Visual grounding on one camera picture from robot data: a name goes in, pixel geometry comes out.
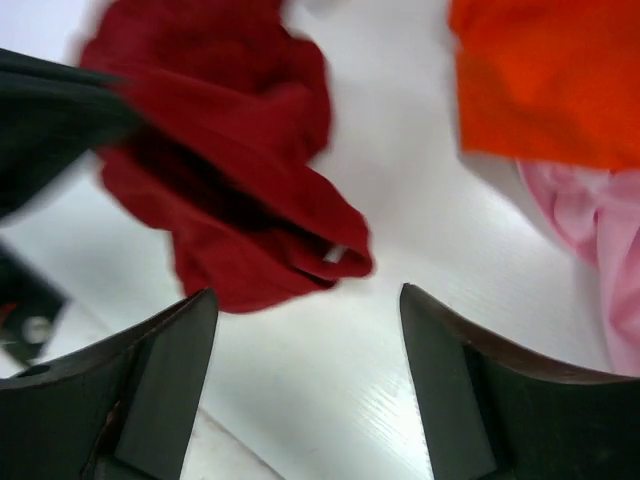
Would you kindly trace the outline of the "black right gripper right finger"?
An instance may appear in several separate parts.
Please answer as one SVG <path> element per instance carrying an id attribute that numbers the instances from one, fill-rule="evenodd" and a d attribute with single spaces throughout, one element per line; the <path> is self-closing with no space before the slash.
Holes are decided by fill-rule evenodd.
<path id="1" fill-rule="evenodd" d="M 412 284 L 399 309 L 435 478 L 638 477 L 636 378 L 527 349 Z"/>

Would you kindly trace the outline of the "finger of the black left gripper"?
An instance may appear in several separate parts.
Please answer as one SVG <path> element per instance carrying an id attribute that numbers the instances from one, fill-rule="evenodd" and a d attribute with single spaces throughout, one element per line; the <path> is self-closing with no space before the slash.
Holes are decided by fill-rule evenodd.
<path id="1" fill-rule="evenodd" d="M 110 74 L 1 51 L 1 216 L 24 207 L 88 150 L 142 125 Z"/>

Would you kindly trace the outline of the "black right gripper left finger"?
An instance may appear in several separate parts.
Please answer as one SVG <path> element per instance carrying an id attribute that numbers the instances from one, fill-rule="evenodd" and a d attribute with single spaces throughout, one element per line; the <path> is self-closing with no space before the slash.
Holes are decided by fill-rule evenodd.
<path id="1" fill-rule="evenodd" d="M 201 290 L 2 380 L 2 478 L 180 478 L 217 319 Z"/>

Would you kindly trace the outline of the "dark red t shirt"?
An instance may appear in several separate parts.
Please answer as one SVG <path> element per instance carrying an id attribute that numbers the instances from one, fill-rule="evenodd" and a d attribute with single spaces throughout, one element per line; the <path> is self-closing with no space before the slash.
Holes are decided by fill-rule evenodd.
<path id="1" fill-rule="evenodd" d="M 313 159 L 329 144 L 325 58 L 281 1 L 112 1 L 80 57 L 142 127 L 102 148 L 106 189 L 168 232 L 186 294 L 251 313 L 363 278 L 364 217 Z"/>

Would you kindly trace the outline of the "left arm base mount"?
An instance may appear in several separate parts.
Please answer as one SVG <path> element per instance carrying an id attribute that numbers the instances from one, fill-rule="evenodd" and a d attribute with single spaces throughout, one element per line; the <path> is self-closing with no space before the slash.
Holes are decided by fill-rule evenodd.
<path id="1" fill-rule="evenodd" d="M 1 348 L 21 365 L 40 356 L 68 298 L 1 246 Z"/>

